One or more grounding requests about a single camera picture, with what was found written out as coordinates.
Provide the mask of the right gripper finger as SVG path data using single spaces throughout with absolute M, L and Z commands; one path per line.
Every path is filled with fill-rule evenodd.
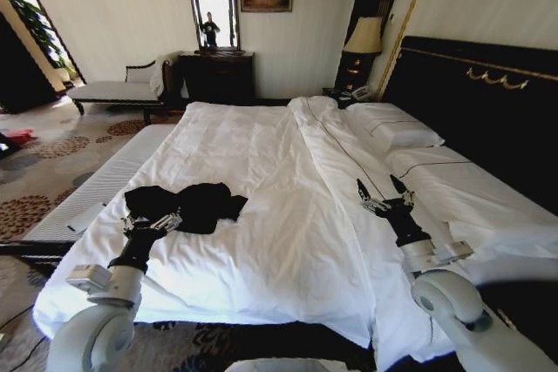
M 389 202 L 390 208 L 414 208 L 414 192 L 410 191 L 405 184 L 396 176 L 390 175 L 391 183 L 398 192 L 399 197 Z
M 372 198 L 361 179 L 357 179 L 357 191 L 364 209 L 377 216 L 385 216 L 386 206 L 384 202 Z

